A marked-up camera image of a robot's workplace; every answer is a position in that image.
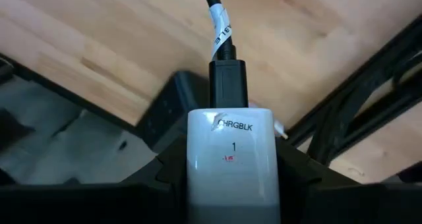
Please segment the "charging block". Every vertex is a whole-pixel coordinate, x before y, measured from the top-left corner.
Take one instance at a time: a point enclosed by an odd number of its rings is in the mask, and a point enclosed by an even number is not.
[[[280,223],[269,109],[196,109],[188,115],[189,223]]]

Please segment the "sticker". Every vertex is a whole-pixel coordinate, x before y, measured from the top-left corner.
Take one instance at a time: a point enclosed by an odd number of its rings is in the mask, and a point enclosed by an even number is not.
[[[215,115],[205,151],[210,158],[210,169],[234,177],[256,173],[258,133],[259,124],[254,117],[233,113]]]
[[[231,36],[231,25],[227,10],[223,8],[221,3],[212,5],[210,7],[210,14],[216,33],[212,50],[212,57],[214,57],[218,48]]]

